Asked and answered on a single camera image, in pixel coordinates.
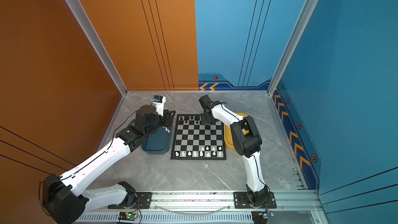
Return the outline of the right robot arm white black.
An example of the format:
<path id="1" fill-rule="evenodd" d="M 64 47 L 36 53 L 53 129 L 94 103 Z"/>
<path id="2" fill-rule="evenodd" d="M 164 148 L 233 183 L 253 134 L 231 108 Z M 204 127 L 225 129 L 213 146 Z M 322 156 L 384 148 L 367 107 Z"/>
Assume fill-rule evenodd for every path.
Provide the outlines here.
<path id="1" fill-rule="evenodd" d="M 223 102 L 212 101 L 208 95 L 202 96 L 199 103 L 204 111 L 201 114 L 204 124 L 221 121 L 230 128 L 235 151 L 244 161 L 248 201 L 255 208 L 265 205 L 271 191 L 262 175 L 260 163 L 262 139 L 254 119 L 236 114 Z"/>

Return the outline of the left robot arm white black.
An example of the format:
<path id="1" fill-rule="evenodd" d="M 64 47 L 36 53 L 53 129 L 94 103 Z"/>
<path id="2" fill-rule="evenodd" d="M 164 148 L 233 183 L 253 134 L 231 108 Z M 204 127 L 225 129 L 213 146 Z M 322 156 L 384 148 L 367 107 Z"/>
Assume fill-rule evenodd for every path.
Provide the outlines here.
<path id="1" fill-rule="evenodd" d="M 126 181 L 87 189 L 113 164 L 143 145 L 150 135 L 160 128 L 169 129 L 176 114 L 153 105 L 144 105 L 135 113 L 135 119 L 97 153 L 60 176 L 50 174 L 41 183 L 41 206 L 57 224 L 72 224 L 82 214 L 109 205 L 135 207 L 136 190 Z"/>

